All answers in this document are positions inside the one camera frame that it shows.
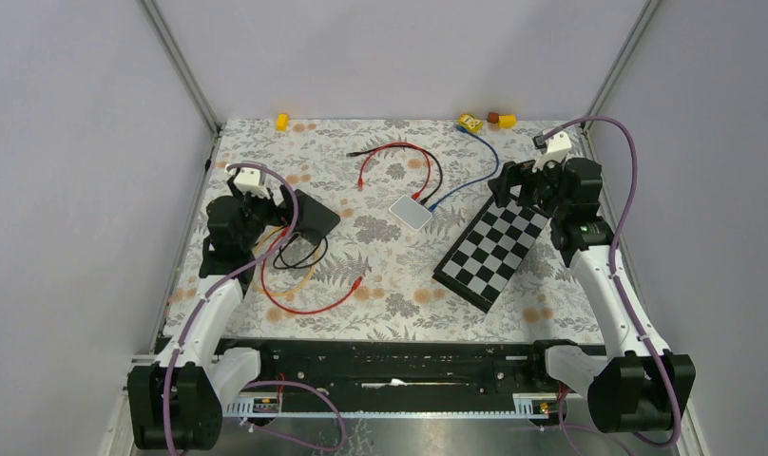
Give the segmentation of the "white network switch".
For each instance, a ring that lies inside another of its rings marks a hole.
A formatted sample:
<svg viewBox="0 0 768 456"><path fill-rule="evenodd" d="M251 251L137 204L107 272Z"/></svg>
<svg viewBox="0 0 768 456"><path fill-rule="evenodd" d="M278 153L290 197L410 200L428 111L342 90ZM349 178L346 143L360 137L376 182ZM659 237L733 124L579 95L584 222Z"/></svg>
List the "white network switch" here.
<svg viewBox="0 0 768 456"><path fill-rule="evenodd" d="M406 195L396 200L389 212L415 231L421 230L432 219L431 211Z"/></svg>

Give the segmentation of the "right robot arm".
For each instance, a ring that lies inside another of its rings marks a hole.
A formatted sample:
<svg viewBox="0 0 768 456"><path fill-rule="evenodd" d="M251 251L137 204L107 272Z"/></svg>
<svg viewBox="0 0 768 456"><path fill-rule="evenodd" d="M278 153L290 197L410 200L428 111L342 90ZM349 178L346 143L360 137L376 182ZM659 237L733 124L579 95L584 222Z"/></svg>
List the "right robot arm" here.
<svg viewBox="0 0 768 456"><path fill-rule="evenodd" d="M602 167L584 158L564 163L509 161L488 187L497 206L510 202L549 219L551 238L579 282L603 334L606 360L571 344L548 346L526 366L536 390L560 382L583 396L603 433L668 431L676 441L696 377L687 354L675 354L646 316L627 277L618 239L600 214Z"/></svg>

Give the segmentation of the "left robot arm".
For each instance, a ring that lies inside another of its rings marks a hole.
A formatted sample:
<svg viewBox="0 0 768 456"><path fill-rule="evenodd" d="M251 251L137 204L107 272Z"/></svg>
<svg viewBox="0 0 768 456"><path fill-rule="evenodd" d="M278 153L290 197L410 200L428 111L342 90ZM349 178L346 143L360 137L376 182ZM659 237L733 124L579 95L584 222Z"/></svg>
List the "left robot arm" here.
<svg viewBox="0 0 768 456"><path fill-rule="evenodd" d="M214 356L259 261L254 245L269 226L293 234L300 216L297 194L284 183L284 203L276 205L261 184L230 181L228 186L230 195L206 206L198 303L155 359L127 376L134 441L142 450L182 455L213 448L225 405L245 384L265 390L275 381L274 362L254 349L230 349L220 361Z"/></svg>

